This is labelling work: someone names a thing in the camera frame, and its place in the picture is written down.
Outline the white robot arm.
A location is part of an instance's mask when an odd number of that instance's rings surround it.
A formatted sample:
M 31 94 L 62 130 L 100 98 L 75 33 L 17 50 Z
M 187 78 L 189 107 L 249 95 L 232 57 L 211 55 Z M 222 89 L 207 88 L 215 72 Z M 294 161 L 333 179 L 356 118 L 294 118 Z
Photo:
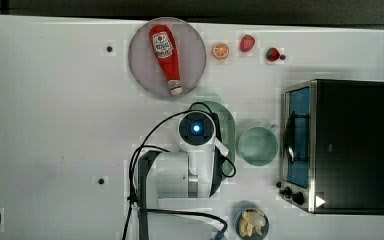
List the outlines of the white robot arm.
M 214 112 L 187 111 L 174 128 L 180 150 L 149 150 L 138 160 L 139 240 L 151 240 L 150 214 L 205 217 L 211 214 L 162 209 L 161 199 L 210 198 L 225 178 L 222 165 L 229 149 L 221 142 L 218 116 Z

